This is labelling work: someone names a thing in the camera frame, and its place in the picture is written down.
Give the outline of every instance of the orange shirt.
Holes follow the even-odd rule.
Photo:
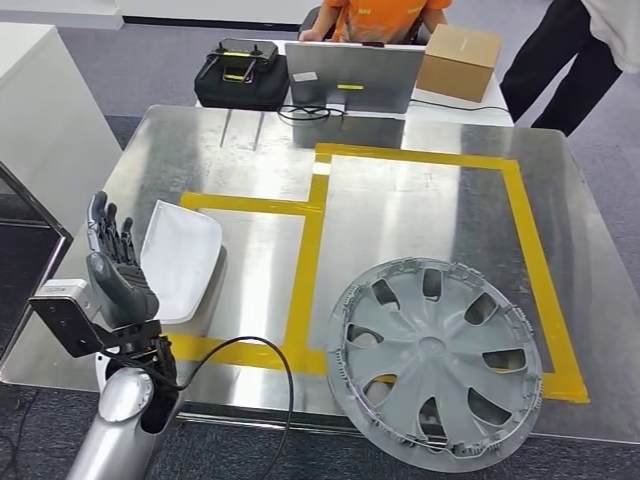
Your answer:
[[[325,0],[341,7],[336,42],[402,43],[425,7],[442,9],[451,0]]]

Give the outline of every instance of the stainless steel table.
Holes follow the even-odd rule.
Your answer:
[[[388,148],[316,155],[317,142]],[[640,302],[559,133],[414,118],[292,126],[275,114],[153,107],[105,190],[135,219],[138,246],[158,199],[222,224],[224,248],[202,304],[170,330],[181,375],[215,339],[266,336],[297,372],[300,424],[349,431],[323,375],[330,312],[365,270],[425,256],[483,272],[531,321],[547,397],[537,432],[640,440]],[[57,277],[86,277],[85,234]],[[275,356],[239,345],[217,360],[232,365],[203,368],[185,415],[282,418],[286,378]],[[97,388],[93,358],[69,357],[35,316],[0,379]]]

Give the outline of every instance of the black pants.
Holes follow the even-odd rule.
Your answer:
[[[607,44],[591,35],[590,21],[580,0],[554,0],[500,84],[513,121],[576,55],[569,73],[532,127],[569,136],[615,83],[622,72]]]

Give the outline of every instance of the cable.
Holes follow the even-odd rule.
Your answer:
[[[411,101],[416,102],[416,103],[422,103],[422,104],[424,104],[424,105],[431,105],[431,106],[433,106],[433,107],[451,108],[451,110],[462,110],[463,112],[477,112],[478,110],[502,110],[503,112],[509,113],[509,110],[507,110],[506,108],[494,107],[493,105],[486,105],[486,106],[484,106],[484,107],[466,108],[466,107],[454,107],[453,105],[445,105],[444,103],[426,102],[425,100],[417,100],[417,99],[415,99],[415,98],[412,98]]]
[[[283,108],[288,108],[291,110],[283,112]],[[338,110],[337,108],[328,108],[328,107],[312,107],[312,106],[300,106],[300,105],[280,105],[278,107],[278,115],[280,118],[284,118],[285,120],[290,121],[301,121],[301,122],[312,122],[312,121],[318,121],[318,120],[326,120],[331,116],[332,113],[337,114],[335,116],[339,116],[340,118],[344,117],[344,112],[342,110]],[[292,115],[286,115],[288,113],[295,113],[295,112],[303,112],[309,117],[297,117]]]
[[[16,442],[15,445],[14,445],[14,442],[12,442],[11,439],[8,437],[8,436],[5,436],[5,435],[2,436],[2,439],[8,442],[9,445],[11,447],[11,457],[9,460],[9,463],[5,465],[5,468],[3,468],[2,472],[0,472],[0,479],[4,479],[5,474],[6,474],[8,471],[9,471],[9,469],[11,469],[11,467],[14,467],[14,477],[16,479],[20,478],[20,475],[18,474],[18,463],[17,462],[18,462],[18,453],[20,453],[20,445],[22,442],[22,434],[23,434],[23,431],[24,431],[24,424],[26,421],[26,417],[29,416],[29,412],[31,411],[31,407],[32,407],[33,404],[35,403],[35,400],[38,398],[38,395],[39,395],[39,394],[40,394],[40,390],[36,390],[35,393],[33,394],[32,397],[31,397],[31,400],[29,401],[29,404],[26,406],[26,409],[25,409],[24,414],[22,416],[22,419],[20,419],[20,427],[18,427],[18,439],[17,439],[17,441]]]
[[[157,372],[155,370],[153,370],[152,368],[150,368],[150,367],[145,365],[143,363],[137,362],[136,360],[131,360],[130,358],[118,355],[118,354],[115,354],[115,353],[111,353],[111,352],[106,351],[106,350],[100,352],[100,353],[106,356],[106,357],[109,357],[109,358],[111,358],[112,360],[115,360],[117,362],[119,362],[122,365],[127,365],[127,366],[134,367],[134,368],[140,368],[142,370],[144,370],[145,373],[148,374],[150,377],[155,378],[158,381],[165,383],[166,385],[174,388],[176,390],[182,391],[182,390],[186,390],[186,388],[188,388],[191,384],[191,382],[193,381],[193,379],[195,377],[195,374],[197,374],[198,370],[200,370],[203,365],[207,363],[208,360],[209,360],[210,358],[211,358],[212,356],[214,356],[217,352],[219,352],[219,351],[220,351],[220,350],[222,350],[225,347],[227,347],[229,345],[231,345],[232,343],[238,343],[238,342],[242,342],[242,341],[247,341],[247,340],[253,340],[253,341],[257,341],[257,342],[263,343],[263,344],[271,348],[272,350],[275,351],[276,354],[278,354],[278,357],[280,357],[280,360],[282,361],[282,365],[285,367],[285,370],[287,372],[287,380],[288,380],[288,382],[289,382],[289,406],[287,409],[287,420],[285,422],[285,429],[282,432],[282,436],[280,438],[280,443],[278,445],[278,448],[275,449],[275,453],[273,454],[273,456],[271,458],[271,461],[269,463],[269,465],[266,467],[266,469],[264,471],[264,473],[260,477],[260,479],[263,480],[263,479],[266,478],[267,475],[269,475],[269,473],[273,468],[273,466],[275,464],[275,462],[278,460],[278,458],[280,456],[280,454],[282,453],[282,449],[285,447],[285,442],[287,440],[287,436],[288,435],[289,430],[291,427],[291,416],[294,413],[294,377],[291,374],[291,368],[289,366],[289,362],[287,361],[287,358],[285,356],[285,354],[282,353],[282,350],[280,350],[279,348],[278,348],[275,344],[269,342],[269,340],[266,340],[265,338],[254,337],[254,336],[235,337],[235,338],[232,338],[230,340],[224,341],[223,343],[220,343],[220,345],[217,345],[216,347],[214,347],[214,348],[209,350],[208,353],[207,353],[206,355],[202,357],[202,360],[198,362],[198,364],[195,365],[195,367],[193,370],[191,371],[191,373],[189,375],[189,377],[187,377],[186,381],[184,382],[183,385],[178,385],[176,382],[174,382],[172,380],[170,380],[170,379],[165,377],[165,375],[162,375],[162,373]]]

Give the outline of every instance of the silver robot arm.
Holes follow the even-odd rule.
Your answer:
[[[140,480],[152,466],[181,399],[158,425],[145,417],[153,401],[155,386],[148,374],[137,368],[122,368],[109,378],[98,404],[98,413],[85,438],[68,480]]]
[[[84,280],[50,280],[29,300],[70,355],[109,357],[98,412],[70,480],[144,478],[184,396],[171,342],[153,320],[159,304],[137,262],[133,221],[118,232],[117,208],[106,200],[99,192],[88,212],[93,289]],[[111,330],[92,322],[98,310]]]

